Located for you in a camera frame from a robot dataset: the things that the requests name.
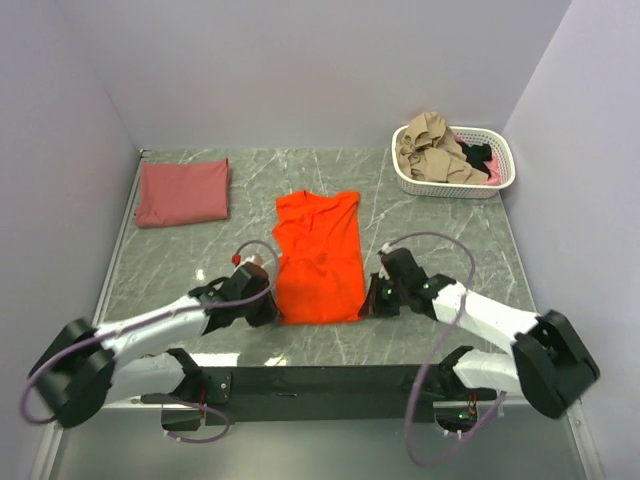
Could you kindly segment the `orange t-shirt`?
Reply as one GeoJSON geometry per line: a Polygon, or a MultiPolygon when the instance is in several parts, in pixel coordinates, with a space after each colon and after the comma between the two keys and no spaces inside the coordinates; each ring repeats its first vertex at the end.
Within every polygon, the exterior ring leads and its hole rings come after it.
{"type": "Polygon", "coordinates": [[[303,190],[276,199],[276,300],[284,324],[359,320],[365,301],[359,201],[357,191],[326,197],[303,190]]]}

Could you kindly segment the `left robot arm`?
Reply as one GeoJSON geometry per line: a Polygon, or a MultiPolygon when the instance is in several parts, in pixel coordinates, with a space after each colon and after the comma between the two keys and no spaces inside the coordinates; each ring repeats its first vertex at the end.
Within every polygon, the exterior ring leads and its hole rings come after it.
{"type": "Polygon", "coordinates": [[[65,428],[131,397],[203,401],[203,370],[177,342],[226,328],[239,318],[259,327],[277,314],[268,273],[248,261],[231,276],[194,288],[159,309],[100,328],[84,319],[70,322],[32,367],[29,385],[52,420],[65,428]]]}

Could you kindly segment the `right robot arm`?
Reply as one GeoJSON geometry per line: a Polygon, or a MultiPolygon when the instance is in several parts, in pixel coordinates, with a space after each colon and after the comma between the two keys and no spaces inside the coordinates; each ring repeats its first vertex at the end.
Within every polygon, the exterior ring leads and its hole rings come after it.
{"type": "Polygon", "coordinates": [[[363,316],[397,317],[402,308],[466,330],[496,347],[461,346],[429,367],[422,390],[457,400],[475,390],[517,394],[547,418],[558,419],[601,375],[563,314],[524,311],[467,290],[446,275],[427,275],[406,248],[385,248],[372,274],[363,316]]]}

